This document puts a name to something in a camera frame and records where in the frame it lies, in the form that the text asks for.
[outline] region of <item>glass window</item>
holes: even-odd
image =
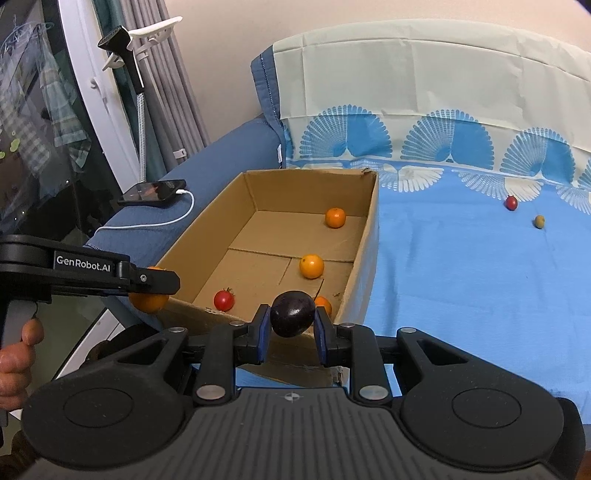
[[[121,190],[78,90],[57,0],[0,8],[0,69],[0,232],[83,245]],[[103,310],[93,297],[39,305],[46,338],[31,388],[52,379]]]

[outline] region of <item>cardboard box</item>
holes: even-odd
[[[192,335],[236,318],[250,322],[261,303],[288,290],[322,295],[335,323],[362,323],[378,251],[378,182],[363,170],[264,170],[239,175],[195,219],[158,263],[174,270],[181,289],[158,317]],[[340,207],[345,225],[332,229],[324,214]],[[299,259],[317,254],[324,274],[304,278]],[[232,310],[213,297],[231,288]],[[312,328],[294,338],[273,333],[267,363],[248,370],[298,385],[332,385],[335,372],[319,365]]]

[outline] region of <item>dark purple plum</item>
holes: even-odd
[[[295,337],[314,323],[316,305],[307,293],[286,291],[273,300],[271,326],[281,337]]]

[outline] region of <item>logo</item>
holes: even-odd
[[[105,276],[115,276],[115,264],[108,260],[85,255],[56,251],[53,257],[54,270],[74,272],[93,272]]]
[[[288,394],[284,395],[283,398],[286,399],[289,403],[293,403],[303,397],[301,395],[298,395],[296,392],[289,392]]]

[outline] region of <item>phone screen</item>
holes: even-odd
[[[182,180],[137,183],[123,194],[121,200],[124,202],[157,202],[170,198],[183,187],[184,181]]]

